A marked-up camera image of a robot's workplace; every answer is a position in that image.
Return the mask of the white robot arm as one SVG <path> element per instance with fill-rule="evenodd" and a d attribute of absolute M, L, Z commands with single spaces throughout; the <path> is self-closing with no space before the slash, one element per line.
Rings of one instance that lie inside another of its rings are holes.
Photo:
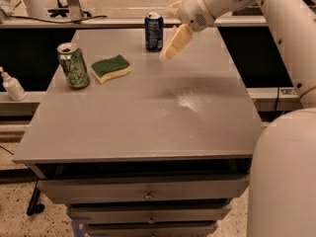
<path fill-rule="evenodd" d="M 172 59 L 193 33 L 230 11 L 257 5 L 283 69 L 276 85 L 293 89 L 300 109 L 272 121 L 253 153 L 247 237 L 316 237 L 316 20 L 303 0 L 178 0 L 180 21 L 160 55 Z"/>

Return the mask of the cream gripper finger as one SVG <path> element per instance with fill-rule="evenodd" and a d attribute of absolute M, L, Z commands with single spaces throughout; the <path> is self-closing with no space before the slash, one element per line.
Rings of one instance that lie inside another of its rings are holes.
<path fill-rule="evenodd" d="M 173 59 L 192 39 L 193 28 L 188 24 L 174 26 L 172 33 L 159 54 L 162 62 Z"/>
<path fill-rule="evenodd" d="M 178 0 L 165 8 L 165 12 L 169 16 L 177 16 L 180 6 L 182 4 L 181 0 Z"/>

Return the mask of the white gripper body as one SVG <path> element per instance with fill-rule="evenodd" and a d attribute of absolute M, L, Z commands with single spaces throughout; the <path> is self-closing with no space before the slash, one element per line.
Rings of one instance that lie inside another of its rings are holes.
<path fill-rule="evenodd" d="M 183 24 L 188 24 L 194 32 L 201 32 L 212 27 L 215 17 L 211 11 L 214 0 L 182 0 L 178 17 Z"/>

